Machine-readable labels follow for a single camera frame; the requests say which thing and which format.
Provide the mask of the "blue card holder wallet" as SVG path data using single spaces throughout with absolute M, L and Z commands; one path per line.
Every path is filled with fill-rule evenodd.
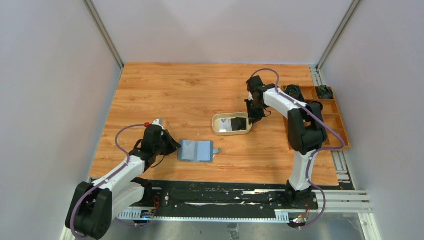
M 199 141 L 181 139 L 181 148 L 178 149 L 177 159 L 182 162 L 209 163 L 221 148 L 214 148 L 213 141 Z

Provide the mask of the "black card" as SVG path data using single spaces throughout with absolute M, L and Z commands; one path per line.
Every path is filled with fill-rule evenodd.
M 231 118 L 232 131 L 245 131 L 247 130 L 247 121 L 245 117 L 235 117 Z

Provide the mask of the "beige oval tray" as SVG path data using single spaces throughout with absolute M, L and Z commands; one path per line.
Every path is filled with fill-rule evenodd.
M 212 120 L 212 130 L 217 136 L 235 136 L 248 134 L 253 125 L 246 112 L 221 113 Z

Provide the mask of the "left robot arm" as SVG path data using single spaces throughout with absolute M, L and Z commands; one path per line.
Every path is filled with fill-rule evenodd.
M 125 158 L 105 176 L 92 183 L 83 181 L 75 189 L 65 220 L 77 239 L 101 239 L 112 221 L 125 209 L 138 203 L 142 207 L 156 202 L 152 183 L 141 178 L 157 167 L 157 156 L 168 156 L 182 146 L 160 123 L 144 123 L 143 138 L 128 152 L 119 146 Z

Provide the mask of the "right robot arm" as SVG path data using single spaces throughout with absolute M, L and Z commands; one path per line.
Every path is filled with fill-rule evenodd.
M 287 137 L 294 150 L 291 176 L 286 184 L 285 201 L 292 209 L 298 209 L 312 195 L 311 176 L 316 154 L 327 140 L 321 105 L 304 103 L 285 94 L 275 84 L 264 84 L 259 76 L 246 82 L 248 121 L 255 124 L 265 117 L 269 107 L 287 120 Z

